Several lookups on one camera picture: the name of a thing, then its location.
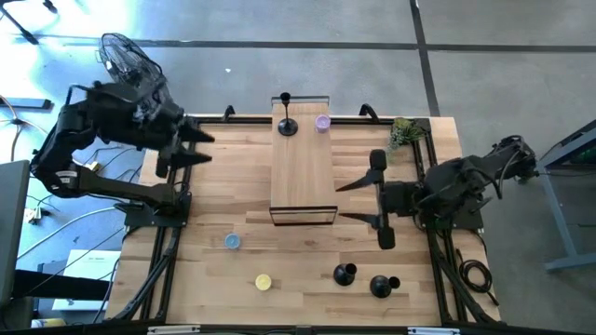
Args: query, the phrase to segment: desk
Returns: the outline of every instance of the desk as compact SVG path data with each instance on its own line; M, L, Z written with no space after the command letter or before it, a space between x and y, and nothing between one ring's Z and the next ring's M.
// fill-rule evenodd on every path
M439 162L460 156L454 120L430 118L430 124ZM201 143L196 149L210 154L213 160L193 167L193 205L178 250L168 323L440 324L427 237L414 227L412 219L391 216L396 247L384 251L378 247L374 230L339 216L329 226L276 227L268 213L271 125L220 124L202 128L215 142ZM332 125L335 187L363 176L369 167L370 150L385 148L388 134L389 126ZM427 168L426 151L423 157ZM156 153L147 153L141 183L165 182L155 176L155 166ZM394 153L385 175L389 181L416 179L410 146ZM376 211L372 187L338 193L336 200L340 212ZM231 232L240 235L240 250L224 247L224 238ZM125 241L108 316L122 310L146 277L155 236L156 229L142 228ZM454 231L454 244L465 259L486 263L477 236ZM332 279L334 267L342 262L358 266L356 280L348 287L340 287ZM266 292L254 286L259 274L273 279L272 288ZM396 275L401 287L387 299L376 299L369 291L375 275ZM455 315L453 291L450 285L445 289L450 311ZM158 282L153 311L160 292ZM490 316L499 318L486 294L472 295Z

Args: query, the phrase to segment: small plant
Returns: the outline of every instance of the small plant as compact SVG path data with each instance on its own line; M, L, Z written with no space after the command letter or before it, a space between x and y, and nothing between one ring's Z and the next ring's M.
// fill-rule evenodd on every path
M402 145L407 145L420 140L425 135L421 129L412 120L403 117L396 117L389 133L389 144L387 145L387 158L391 160L391 154L398 150Z

